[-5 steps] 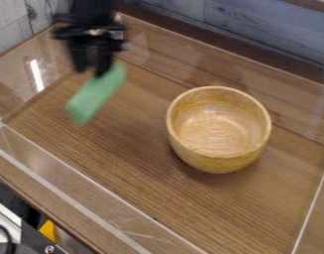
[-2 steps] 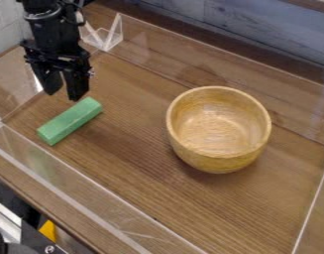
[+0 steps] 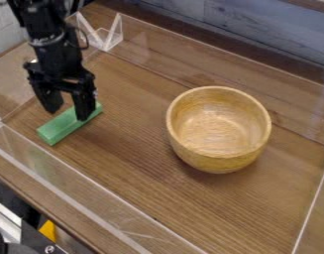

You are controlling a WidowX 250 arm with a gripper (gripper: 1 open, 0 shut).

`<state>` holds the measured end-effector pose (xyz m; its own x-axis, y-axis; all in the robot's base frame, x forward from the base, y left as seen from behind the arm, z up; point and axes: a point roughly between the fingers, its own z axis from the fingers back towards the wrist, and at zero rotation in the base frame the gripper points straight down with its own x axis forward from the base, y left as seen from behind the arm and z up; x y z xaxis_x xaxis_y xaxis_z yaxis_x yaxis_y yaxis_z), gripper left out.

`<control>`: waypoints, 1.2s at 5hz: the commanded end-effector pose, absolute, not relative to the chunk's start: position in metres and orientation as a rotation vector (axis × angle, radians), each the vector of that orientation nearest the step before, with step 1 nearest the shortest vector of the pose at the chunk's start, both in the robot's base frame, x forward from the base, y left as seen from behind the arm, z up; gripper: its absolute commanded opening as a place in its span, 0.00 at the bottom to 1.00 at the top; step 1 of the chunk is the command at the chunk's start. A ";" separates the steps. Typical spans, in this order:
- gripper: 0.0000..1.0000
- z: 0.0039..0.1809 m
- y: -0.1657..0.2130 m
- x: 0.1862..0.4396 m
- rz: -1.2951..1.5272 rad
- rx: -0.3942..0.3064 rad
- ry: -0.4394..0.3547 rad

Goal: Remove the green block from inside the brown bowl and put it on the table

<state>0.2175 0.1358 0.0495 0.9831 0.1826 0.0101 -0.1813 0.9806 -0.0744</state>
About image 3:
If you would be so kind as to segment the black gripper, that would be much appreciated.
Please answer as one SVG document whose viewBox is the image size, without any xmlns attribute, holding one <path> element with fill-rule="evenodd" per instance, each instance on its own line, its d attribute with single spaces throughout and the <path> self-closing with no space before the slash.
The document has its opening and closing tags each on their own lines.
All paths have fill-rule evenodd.
<svg viewBox="0 0 324 254">
<path fill-rule="evenodd" d="M 86 121 L 95 110 L 95 76 L 83 66 L 82 49 L 75 43 L 32 44 L 34 62 L 24 63 L 28 79 L 44 109 L 56 113 L 64 99 L 72 96 L 79 121 Z"/>
</svg>

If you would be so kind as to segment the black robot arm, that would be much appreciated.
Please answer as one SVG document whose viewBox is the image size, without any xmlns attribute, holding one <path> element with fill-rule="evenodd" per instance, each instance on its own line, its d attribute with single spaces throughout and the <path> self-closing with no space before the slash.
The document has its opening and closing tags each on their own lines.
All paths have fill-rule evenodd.
<svg viewBox="0 0 324 254">
<path fill-rule="evenodd" d="M 64 0 L 7 0 L 28 34 L 36 60 L 24 63 L 28 80 L 43 107 L 55 113 L 64 104 L 62 93 L 72 96 L 79 121 L 95 111 L 95 76 L 83 64 L 78 27 L 67 21 Z"/>
</svg>

